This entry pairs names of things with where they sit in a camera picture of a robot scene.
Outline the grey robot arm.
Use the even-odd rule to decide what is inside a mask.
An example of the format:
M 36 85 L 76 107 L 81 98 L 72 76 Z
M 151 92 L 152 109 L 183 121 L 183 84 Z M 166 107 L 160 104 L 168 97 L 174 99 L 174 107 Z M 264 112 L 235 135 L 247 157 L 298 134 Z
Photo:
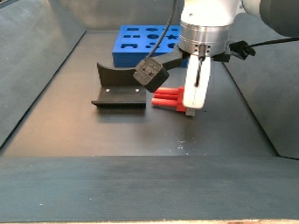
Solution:
M 203 108 L 211 62 L 255 53 L 247 42 L 230 42 L 230 28 L 240 13 L 260 18 L 284 41 L 299 39 L 299 0 L 184 0 L 179 48 L 190 54 L 182 98 L 187 109 Z

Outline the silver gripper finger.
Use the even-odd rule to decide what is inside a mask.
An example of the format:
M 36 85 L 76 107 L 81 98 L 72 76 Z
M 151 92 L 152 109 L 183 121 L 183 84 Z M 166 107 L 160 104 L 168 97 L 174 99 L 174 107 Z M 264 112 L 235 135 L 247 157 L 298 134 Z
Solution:
M 195 114 L 196 114 L 195 109 L 194 108 L 187 108 L 186 115 L 187 116 L 195 116 Z

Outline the white and silver gripper body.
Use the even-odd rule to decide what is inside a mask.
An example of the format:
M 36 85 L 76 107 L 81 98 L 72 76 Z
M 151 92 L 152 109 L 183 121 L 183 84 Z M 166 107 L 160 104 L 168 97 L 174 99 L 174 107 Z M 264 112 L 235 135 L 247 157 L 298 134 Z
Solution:
M 240 0 L 184 0 L 180 49 L 190 54 L 183 106 L 202 109 L 211 77 L 211 58 L 226 52 Z

